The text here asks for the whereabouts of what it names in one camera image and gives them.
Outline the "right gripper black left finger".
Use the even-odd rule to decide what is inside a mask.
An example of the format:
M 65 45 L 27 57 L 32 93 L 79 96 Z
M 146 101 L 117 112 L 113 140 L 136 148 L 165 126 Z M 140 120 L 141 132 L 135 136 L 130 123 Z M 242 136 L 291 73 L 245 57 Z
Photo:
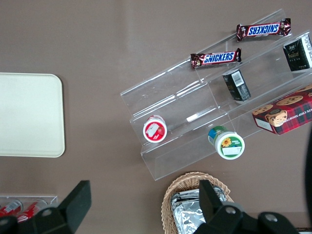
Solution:
M 2 234 L 74 234 L 91 208 L 91 185 L 82 180 L 57 206 L 39 211 L 29 220 L 18 223 L 14 216 L 0 219 Z

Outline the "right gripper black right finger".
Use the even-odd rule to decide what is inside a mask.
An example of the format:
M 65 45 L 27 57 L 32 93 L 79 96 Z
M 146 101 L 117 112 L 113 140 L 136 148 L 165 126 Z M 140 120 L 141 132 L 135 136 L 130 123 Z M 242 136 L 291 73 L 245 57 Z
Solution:
M 297 234 L 299 231 L 279 213 L 263 212 L 258 218 L 241 211 L 235 203 L 222 203 L 211 183 L 199 183 L 199 204 L 205 218 L 196 234 Z

